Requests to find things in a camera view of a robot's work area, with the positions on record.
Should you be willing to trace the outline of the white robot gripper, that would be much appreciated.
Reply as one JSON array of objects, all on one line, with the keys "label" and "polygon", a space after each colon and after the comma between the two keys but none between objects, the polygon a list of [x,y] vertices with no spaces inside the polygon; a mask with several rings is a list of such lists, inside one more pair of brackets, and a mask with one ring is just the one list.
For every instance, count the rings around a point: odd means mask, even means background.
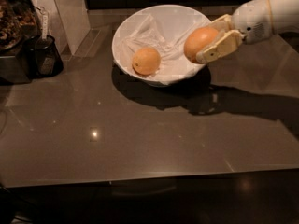
[{"label": "white robot gripper", "polygon": [[196,53],[195,59],[201,64],[214,62],[237,51],[243,40],[246,44],[254,44],[270,38],[273,28],[269,0],[249,1],[232,16],[224,14],[208,26],[219,31],[219,34]]}]

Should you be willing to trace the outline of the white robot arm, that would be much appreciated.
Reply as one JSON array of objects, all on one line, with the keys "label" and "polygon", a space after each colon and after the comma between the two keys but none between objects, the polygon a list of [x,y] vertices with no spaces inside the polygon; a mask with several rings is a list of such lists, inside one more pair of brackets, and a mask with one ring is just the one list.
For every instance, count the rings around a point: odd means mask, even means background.
[{"label": "white robot arm", "polygon": [[232,15],[223,15],[212,23],[217,37],[200,51],[195,60],[210,63],[225,57],[242,44],[255,44],[273,35],[299,32],[299,0],[251,0]]}]

